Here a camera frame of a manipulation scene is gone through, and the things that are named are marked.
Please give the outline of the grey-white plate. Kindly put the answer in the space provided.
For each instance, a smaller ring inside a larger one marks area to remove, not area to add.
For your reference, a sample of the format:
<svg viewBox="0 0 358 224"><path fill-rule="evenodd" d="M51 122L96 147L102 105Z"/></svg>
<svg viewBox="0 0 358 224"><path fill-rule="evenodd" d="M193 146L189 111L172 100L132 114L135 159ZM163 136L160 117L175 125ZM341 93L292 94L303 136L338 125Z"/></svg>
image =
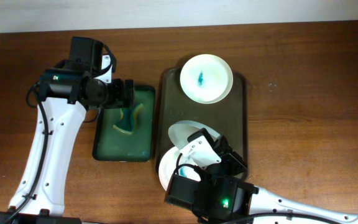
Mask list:
<svg viewBox="0 0 358 224"><path fill-rule="evenodd" d="M207 130L213 140L221 137L221 134L209 126L190 120L178 121L171 125L168 129L168 136L175 147L182 149L189 143L188 137L202 128Z"/></svg>

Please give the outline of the green and yellow sponge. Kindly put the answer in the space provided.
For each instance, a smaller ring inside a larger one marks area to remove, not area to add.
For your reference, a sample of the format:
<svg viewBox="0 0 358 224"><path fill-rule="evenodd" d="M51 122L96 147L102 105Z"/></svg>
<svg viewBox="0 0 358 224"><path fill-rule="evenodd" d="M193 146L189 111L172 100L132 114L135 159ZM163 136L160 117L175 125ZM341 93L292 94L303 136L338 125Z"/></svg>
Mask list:
<svg viewBox="0 0 358 224"><path fill-rule="evenodd" d="M133 135L138 127L137 117L139 112L144 108L142 103L136 103L132 107L121 108L120 118L113 125L113 128L128 135Z"/></svg>

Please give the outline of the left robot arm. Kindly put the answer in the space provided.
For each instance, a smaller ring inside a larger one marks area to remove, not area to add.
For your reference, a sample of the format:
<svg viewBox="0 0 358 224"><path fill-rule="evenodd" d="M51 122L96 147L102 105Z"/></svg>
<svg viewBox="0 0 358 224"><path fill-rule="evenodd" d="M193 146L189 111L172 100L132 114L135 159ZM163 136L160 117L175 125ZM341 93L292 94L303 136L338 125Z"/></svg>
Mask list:
<svg viewBox="0 0 358 224"><path fill-rule="evenodd" d="M73 37L69 58L44 71L29 90L37 125L21 182L0 223L81 223L64 217L75 139L89 110L134 105L134 81L113 79L117 60L99 40Z"/></svg>

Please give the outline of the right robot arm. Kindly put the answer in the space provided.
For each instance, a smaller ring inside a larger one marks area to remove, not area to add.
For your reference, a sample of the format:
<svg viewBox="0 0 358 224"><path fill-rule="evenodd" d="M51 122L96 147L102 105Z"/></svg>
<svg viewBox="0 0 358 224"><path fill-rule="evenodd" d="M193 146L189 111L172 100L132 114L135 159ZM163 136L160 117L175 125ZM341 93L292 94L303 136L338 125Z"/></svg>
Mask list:
<svg viewBox="0 0 358 224"><path fill-rule="evenodd" d="M169 138L193 163L176 162L165 202L192 212L198 223L358 223L358 214L295 202L244 182L243 158L222 135L206 128L170 130Z"/></svg>

